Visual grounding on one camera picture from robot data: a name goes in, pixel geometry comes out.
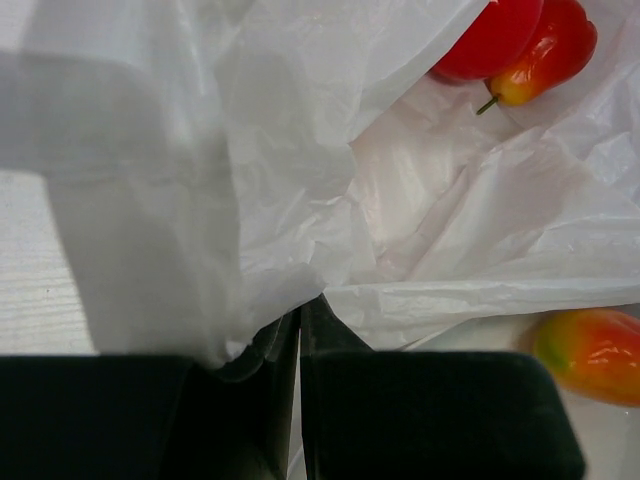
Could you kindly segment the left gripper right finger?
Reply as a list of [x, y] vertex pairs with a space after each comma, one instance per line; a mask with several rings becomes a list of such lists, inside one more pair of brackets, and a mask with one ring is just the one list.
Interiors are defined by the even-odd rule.
[[580, 479], [585, 460], [533, 357], [377, 351], [324, 297], [300, 308], [311, 479]]

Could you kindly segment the red yellow fake peach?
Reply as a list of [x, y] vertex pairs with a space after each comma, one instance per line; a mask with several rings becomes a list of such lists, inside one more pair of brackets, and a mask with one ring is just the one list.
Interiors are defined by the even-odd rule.
[[639, 319], [620, 310], [561, 311], [536, 327], [533, 355], [563, 387], [602, 402], [639, 405]]

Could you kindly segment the white plastic bag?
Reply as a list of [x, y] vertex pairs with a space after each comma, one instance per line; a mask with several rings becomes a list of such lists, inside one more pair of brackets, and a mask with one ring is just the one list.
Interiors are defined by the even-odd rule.
[[318, 295], [371, 345], [639, 299], [639, 5], [518, 109], [478, 1], [5, 1], [1, 350], [211, 365]]

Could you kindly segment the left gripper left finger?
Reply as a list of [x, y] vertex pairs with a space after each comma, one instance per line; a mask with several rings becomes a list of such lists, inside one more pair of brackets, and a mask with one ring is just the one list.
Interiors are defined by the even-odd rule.
[[5, 356], [5, 479], [283, 479], [299, 319], [211, 370], [179, 356]]

